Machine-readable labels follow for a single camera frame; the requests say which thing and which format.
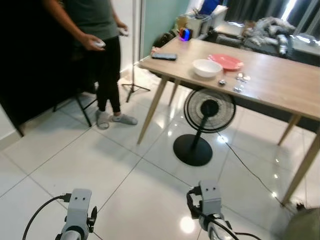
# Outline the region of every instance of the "person's hand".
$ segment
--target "person's hand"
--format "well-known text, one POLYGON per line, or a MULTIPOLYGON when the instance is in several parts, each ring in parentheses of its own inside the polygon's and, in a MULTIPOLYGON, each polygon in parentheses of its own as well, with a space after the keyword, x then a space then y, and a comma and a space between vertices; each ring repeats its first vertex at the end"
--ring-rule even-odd
POLYGON ((152 49, 151 49, 150 55, 159 52, 159 50, 160 50, 160 47, 155 47, 155 46, 153 46, 152 49))
POLYGON ((85 47, 88 51, 104 51, 103 47, 98 47, 95 45, 95 42, 102 42, 102 40, 94 35, 91 34, 84 34, 80 39, 79 42, 85 47))
POLYGON ((125 31, 128 31, 128 26, 124 24, 122 21, 117 20, 116 25, 118 28, 124 29, 125 31))

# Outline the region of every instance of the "floor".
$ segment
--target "floor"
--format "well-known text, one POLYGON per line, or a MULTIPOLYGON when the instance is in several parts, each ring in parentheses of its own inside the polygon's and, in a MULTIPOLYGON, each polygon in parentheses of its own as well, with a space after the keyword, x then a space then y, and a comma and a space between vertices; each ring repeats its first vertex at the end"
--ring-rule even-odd
MULTIPOLYGON (((173 143, 194 134, 182 112, 189 89, 180 86, 168 106, 173 84, 168 83, 143 142, 137 138, 159 79, 137 70, 138 83, 151 92, 136 92, 122 111, 139 120, 137 126, 110 123, 88 128, 77 104, 68 100, 55 113, 45 112, 26 125, 26 136, 0 152, 1 239, 20 240, 32 214, 44 202, 74 188, 92 190, 90 211, 98 208, 89 240, 206 240, 190 219, 186 192, 200 180, 218 182, 222 213, 233 229, 263 240, 281 239, 291 214, 239 162, 216 133, 203 134, 213 149, 203 167, 181 163, 173 143)), ((89 102, 93 96, 83 95, 89 102)), ((88 113, 93 122, 96 107, 88 113)), ((277 147, 286 123, 237 107, 232 124, 220 134, 245 164, 281 199, 314 133, 295 127, 277 147)), ((293 203, 320 205, 320 155, 292 197, 293 203)), ((65 203, 54 202, 35 219, 27 239, 55 239, 64 225, 65 203)), ((240 237, 241 240, 252 239, 240 237)))

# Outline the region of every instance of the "smartphone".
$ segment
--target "smartphone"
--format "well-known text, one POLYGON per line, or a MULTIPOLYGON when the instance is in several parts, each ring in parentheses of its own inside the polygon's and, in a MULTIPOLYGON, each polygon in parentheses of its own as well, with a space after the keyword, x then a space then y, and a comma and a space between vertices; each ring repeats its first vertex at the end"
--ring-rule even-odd
POLYGON ((174 53, 157 53, 154 52, 151 57, 153 59, 162 59, 162 60, 169 60, 169 61, 175 61, 177 59, 177 54, 174 53))

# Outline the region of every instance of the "green t-shirt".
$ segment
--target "green t-shirt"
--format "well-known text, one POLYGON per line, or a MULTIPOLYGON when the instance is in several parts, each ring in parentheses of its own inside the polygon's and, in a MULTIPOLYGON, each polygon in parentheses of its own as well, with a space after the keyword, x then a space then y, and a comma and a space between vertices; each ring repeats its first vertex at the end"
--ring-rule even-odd
POLYGON ((107 40, 119 35, 110 0, 64 0, 65 10, 86 34, 107 40))

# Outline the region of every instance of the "tripod stand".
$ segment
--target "tripod stand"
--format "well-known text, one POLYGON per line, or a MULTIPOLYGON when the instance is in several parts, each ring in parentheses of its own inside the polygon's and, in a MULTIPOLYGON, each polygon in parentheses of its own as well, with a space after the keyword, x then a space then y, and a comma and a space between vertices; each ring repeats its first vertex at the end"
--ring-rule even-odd
MULTIPOLYGON (((140 26, 141 21, 142 21, 142 1, 140 4, 140 26)), ((133 30, 132 30, 132 82, 131 84, 122 84, 123 87, 125 86, 130 86, 130 90, 128 93, 128 96, 126 98, 126 102, 128 103, 130 100, 130 97, 133 93, 137 92, 140 89, 150 91, 150 89, 138 86, 135 84, 135 61, 136 61, 136 12, 137 12, 137 1, 134 0, 132 1, 132 25, 133 25, 133 30)))

